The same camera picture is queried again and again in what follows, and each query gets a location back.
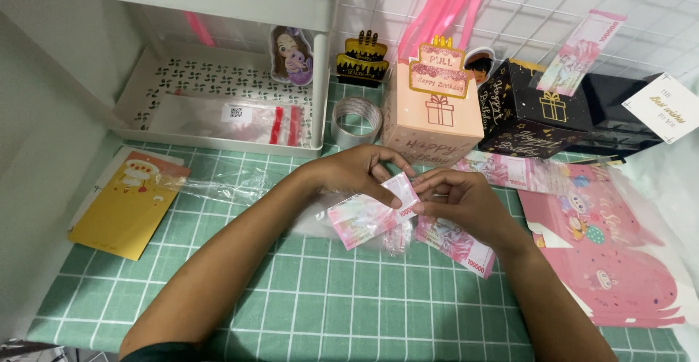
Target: roll of clear tape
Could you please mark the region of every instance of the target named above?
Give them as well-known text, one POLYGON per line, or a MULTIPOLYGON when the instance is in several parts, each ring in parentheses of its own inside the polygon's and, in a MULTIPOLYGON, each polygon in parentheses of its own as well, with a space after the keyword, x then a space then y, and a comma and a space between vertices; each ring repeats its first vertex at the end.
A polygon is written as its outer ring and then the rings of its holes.
POLYGON ((333 108, 333 115, 330 122, 330 135, 337 145, 347 150, 359 144, 373 143, 376 135, 379 134, 381 128, 381 111, 374 104, 361 97, 346 97, 337 102, 333 108), (371 125, 371 132, 367 134, 357 135, 346 131, 342 128, 337 120, 344 115, 356 114, 367 121, 371 125))

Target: black box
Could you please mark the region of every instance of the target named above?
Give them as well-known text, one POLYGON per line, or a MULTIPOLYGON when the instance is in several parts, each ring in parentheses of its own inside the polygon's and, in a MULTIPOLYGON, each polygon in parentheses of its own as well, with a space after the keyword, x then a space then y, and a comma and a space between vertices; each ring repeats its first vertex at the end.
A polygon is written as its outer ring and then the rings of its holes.
POLYGON ((506 59, 478 89, 481 151, 549 158, 593 131, 582 88, 573 96, 536 89, 535 63, 506 59))
POLYGON ((590 106, 595 130, 568 150, 628 156, 662 143, 657 134, 621 105, 646 85, 648 82, 642 80, 586 74, 580 86, 590 106))

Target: green grid mat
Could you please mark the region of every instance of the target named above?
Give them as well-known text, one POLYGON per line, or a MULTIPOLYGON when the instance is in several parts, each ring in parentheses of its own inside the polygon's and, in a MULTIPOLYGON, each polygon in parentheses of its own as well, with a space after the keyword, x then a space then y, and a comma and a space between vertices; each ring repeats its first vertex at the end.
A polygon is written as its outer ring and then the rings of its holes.
MULTIPOLYGON (((382 90, 331 82, 328 115, 345 96, 363 96, 378 104, 382 90)), ((342 122, 354 133, 370 131, 368 122, 358 117, 347 116, 342 122)), ((308 161, 126 144, 183 158, 192 177, 200 179, 210 178, 215 172, 210 165, 219 161, 283 175, 308 161)), ((328 137, 324 153, 337 151, 328 137)), ((525 226, 517 192, 494 189, 525 226)), ((179 194, 138 261, 76 244, 27 339, 117 351, 167 280, 239 212, 237 206, 179 194)), ((600 331, 620 361, 688 360, 669 329, 600 331)), ((395 258, 361 247, 345 251, 338 240, 288 235, 272 246, 204 353, 216 361, 533 361, 520 309, 497 260, 492 276, 483 280, 418 242, 404 257, 395 258)))

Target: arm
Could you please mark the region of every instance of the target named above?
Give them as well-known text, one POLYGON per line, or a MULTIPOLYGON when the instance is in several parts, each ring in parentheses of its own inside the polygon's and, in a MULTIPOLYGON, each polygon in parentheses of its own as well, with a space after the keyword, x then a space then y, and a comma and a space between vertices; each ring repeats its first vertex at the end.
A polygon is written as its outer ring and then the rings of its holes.
POLYGON ((616 361, 607 341, 483 174, 436 168, 420 175, 413 186, 428 200, 415 204, 416 214, 451 220, 493 248, 520 303, 537 360, 616 361))
POLYGON ((380 160, 415 175, 398 152, 374 145, 294 170, 187 260, 127 332, 119 357, 162 342, 202 343, 232 310, 272 243, 320 190, 364 193, 399 208, 400 200, 376 182, 390 177, 380 160))

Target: white wall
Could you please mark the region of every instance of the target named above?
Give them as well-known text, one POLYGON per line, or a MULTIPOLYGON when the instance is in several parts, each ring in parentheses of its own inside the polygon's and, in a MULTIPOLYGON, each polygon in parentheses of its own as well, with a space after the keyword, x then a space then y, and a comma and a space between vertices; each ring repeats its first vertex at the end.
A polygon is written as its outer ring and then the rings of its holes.
MULTIPOLYGON (((426 0, 340 0, 331 51, 362 29, 395 45, 426 0)), ((600 74, 641 78, 668 71, 682 79, 699 66, 699 0, 483 0, 469 46, 490 46, 500 59, 550 63, 568 34, 592 8, 628 15, 628 20, 594 65, 600 74)), ((156 31, 168 40, 198 42, 181 12, 146 7, 156 31)), ((461 39, 464 16, 448 36, 461 39)), ((268 29, 246 22, 203 17, 219 47, 266 52, 268 29)))
POLYGON ((72 245, 68 221, 119 141, 105 141, 56 61, 109 104, 143 45, 118 2, 0 0, 0 9, 2 342, 26 333, 72 245))

